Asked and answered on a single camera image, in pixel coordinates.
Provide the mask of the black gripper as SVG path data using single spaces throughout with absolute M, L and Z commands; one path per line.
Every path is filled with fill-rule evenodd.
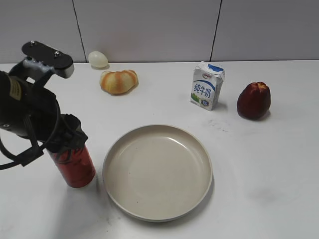
M 24 59 L 9 72 L 0 73 L 0 127 L 24 139 L 42 142 L 52 153 L 82 149 L 88 136 L 81 121 L 62 114 L 56 95 L 45 88 L 61 66 Z

